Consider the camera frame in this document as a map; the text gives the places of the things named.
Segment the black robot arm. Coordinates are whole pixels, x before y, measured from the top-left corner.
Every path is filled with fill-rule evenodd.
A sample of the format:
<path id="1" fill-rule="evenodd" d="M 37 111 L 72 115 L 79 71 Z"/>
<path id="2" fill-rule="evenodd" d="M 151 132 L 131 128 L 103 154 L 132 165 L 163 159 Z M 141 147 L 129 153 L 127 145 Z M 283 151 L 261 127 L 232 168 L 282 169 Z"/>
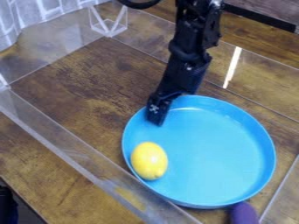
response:
<path id="1" fill-rule="evenodd" d="M 161 126 L 173 99 L 193 95 L 212 57 L 207 50 L 219 44 L 223 0 L 176 0 L 175 34 L 171 53 L 157 89 L 145 105 L 145 119 Z"/>

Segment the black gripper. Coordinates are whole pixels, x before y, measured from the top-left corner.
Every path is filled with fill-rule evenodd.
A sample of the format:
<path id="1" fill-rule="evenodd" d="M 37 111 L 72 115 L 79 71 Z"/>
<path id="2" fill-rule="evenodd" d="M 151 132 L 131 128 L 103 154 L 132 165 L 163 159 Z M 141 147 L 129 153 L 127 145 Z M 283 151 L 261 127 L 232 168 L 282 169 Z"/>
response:
<path id="1" fill-rule="evenodd" d="M 145 105 L 145 119 L 157 126 L 164 124 L 173 98 L 196 92 L 211 64 L 209 54 L 196 46 L 191 48 L 191 52 L 185 52 L 172 40 L 168 50 L 171 57 L 163 78 Z"/>

